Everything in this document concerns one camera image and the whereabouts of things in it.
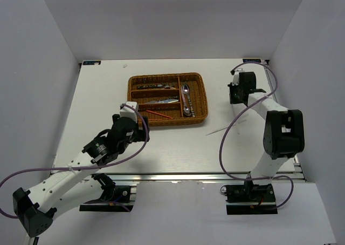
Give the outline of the orange chopstick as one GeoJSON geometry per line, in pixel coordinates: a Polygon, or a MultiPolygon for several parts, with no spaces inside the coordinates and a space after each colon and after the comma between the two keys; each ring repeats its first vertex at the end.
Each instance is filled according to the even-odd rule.
{"type": "Polygon", "coordinates": [[[168,119],[173,119],[173,117],[171,117],[169,115],[165,115],[165,114],[162,114],[162,113],[154,112],[154,111],[151,111],[151,110],[146,110],[146,112],[150,113],[150,114],[158,115],[160,117],[164,117],[164,118],[168,118],[168,119]]]}

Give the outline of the dark handled knife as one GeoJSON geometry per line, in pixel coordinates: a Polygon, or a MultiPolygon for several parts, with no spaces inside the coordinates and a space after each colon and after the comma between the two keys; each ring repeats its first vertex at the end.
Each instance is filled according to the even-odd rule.
{"type": "Polygon", "coordinates": [[[178,102],[179,102],[179,99],[173,98],[173,99],[164,99],[164,100],[152,100],[144,104],[171,104],[171,103],[178,103],[178,102]]]}

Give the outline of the dark patterned handle spoon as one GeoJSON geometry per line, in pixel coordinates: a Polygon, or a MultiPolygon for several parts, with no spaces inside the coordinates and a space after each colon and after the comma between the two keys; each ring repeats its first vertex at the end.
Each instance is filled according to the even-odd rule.
{"type": "Polygon", "coordinates": [[[194,118],[195,117],[195,112],[194,112],[194,109],[193,109],[193,106],[192,106],[192,102],[191,102],[191,99],[190,99],[190,94],[185,94],[185,95],[186,95],[188,103],[189,103],[189,108],[190,108],[190,111],[191,111],[191,115],[194,118]]]}

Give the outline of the pink handled spoon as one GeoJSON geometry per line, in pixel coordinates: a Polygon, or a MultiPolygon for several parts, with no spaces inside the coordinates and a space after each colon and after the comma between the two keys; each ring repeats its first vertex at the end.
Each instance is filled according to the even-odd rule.
{"type": "Polygon", "coordinates": [[[186,116],[186,117],[190,117],[191,116],[191,111],[187,105],[187,100],[185,98],[185,92],[184,92],[184,86],[182,85],[181,86],[181,97],[182,97],[182,100],[183,100],[183,114],[186,116]]]}

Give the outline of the dark handled fork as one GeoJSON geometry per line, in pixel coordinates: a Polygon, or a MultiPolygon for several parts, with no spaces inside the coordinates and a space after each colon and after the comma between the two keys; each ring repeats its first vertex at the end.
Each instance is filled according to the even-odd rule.
{"type": "Polygon", "coordinates": [[[138,86],[137,90],[164,89],[164,88],[165,88],[165,85],[162,85],[162,84],[151,84],[151,85],[138,86]]]}

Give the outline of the pink handled fork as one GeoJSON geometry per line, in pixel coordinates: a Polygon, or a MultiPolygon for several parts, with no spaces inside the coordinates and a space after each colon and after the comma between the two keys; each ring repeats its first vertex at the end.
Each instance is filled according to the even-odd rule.
{"type": "Polygon", "coordinates": [[[157,84],[157,87],[159,89],[168,89],[168,90],[174,90],[176,87],[171,84],[157,84]]]}

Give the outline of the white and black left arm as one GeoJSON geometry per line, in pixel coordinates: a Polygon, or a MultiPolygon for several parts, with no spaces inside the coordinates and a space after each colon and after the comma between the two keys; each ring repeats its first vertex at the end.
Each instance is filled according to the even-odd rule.
{"type": "Polygon", "coordinates": [[[101,131],[84,146],[67,171],[13,193],[14,212],[30,238],[39,236],[57,217],[85,202],[110,202],[121,197],[122,190],[105,173],[98,174],[98,168],[116,160],[129,144],[149,140],[149,125],[147,117],[143,117],[143,125],[122,114],[112,119],[112,128],[101,131]]]}

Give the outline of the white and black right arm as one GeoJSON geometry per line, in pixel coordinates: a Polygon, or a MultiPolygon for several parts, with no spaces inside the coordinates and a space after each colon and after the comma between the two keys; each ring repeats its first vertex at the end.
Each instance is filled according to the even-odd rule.
{"type": "Polygon", "coordinates": [[[281,166],[305,147],[303,115],[300,110],[290,110],[279,105],[263,89],[257,88],[254,72],[232,73],[230,103],[244,104],[256,111],[265,121],[263,134],[264,153],[247,177],[244,196],[256,201],[271,184],[281,166]]]}

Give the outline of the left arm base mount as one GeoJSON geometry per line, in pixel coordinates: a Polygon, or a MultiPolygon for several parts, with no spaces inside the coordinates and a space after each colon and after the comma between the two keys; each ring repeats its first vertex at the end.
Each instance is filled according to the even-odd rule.
{"type": "Polygon", "coordinates": [[[130,213],[134,207],[134,186],[118,185],[108,175],[92,174],[90,180],[101,185],[99,199],[91,200],[79,206],[80,212],[130,213]]]}

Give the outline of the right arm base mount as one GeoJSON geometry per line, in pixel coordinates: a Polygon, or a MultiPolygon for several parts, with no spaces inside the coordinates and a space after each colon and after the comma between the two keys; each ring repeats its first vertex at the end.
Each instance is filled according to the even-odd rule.
{"type": "Polygon", "coordinates": [[[275,215],[278,213],[273,186],[224,185],[227,215],[275,215]]]}

